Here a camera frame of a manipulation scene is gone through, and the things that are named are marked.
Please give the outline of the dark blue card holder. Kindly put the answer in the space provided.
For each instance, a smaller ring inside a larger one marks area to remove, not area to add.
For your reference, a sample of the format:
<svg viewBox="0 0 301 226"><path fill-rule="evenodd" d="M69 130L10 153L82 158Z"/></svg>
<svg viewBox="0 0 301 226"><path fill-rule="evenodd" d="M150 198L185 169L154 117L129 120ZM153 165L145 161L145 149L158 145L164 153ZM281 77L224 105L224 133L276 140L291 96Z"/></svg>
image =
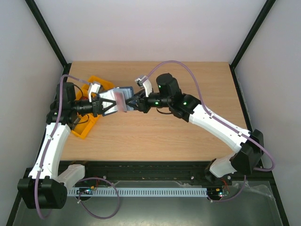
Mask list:
<svg viewBox="0 0 301 226"><path fill-rule="evenodd" d="M110 90L98 93L99 98L109 99L116 101L117 112L128 112L126 100L134 96L133 87L116 87Z"/></svg>

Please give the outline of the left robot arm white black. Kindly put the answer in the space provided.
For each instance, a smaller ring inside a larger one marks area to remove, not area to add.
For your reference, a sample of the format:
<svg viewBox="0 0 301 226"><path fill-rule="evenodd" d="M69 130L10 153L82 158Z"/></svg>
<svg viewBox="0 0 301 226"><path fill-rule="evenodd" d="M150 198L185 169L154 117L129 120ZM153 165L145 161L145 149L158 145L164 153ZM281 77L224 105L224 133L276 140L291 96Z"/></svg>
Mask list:
<svg viewBox="0 0 301 226"><path fill-rule="evenodd" d="M50 105L46 119L46 134L37 160L27 178L20 179L17 189L29 209L61 209L67 192L85 175L80 164L69 166L58 173L65 142L76 124L78 115L104 112L103 99L93 97L102 88L98 82L89 85L86 99L76 99L75 84L62 82L57 85L56 97Z"/></svg>

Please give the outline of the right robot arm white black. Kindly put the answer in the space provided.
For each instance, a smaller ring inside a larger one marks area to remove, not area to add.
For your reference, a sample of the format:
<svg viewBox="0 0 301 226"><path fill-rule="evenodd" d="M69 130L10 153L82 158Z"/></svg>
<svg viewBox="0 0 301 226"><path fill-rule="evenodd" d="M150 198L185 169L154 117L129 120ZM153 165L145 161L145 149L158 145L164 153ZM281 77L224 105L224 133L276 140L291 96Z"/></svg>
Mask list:
<svg viewBox="0 0 301 226"><path fill-rule="evenodd" d="M223 176L235 172L246 176L252 174L263 155L263 151L253 143L256 141L263 145L263 134L259 130L250 132L206 109L201 100L182 93L177 79L169 73L157 77L157 93L146 76L137 78L135 82L141 91L126 101L131 107L143 113L152 107L167 107L173 116L207 130L233 151L225 157L213 159L205 168L204 177L208 183L214 185Z"/></svg>

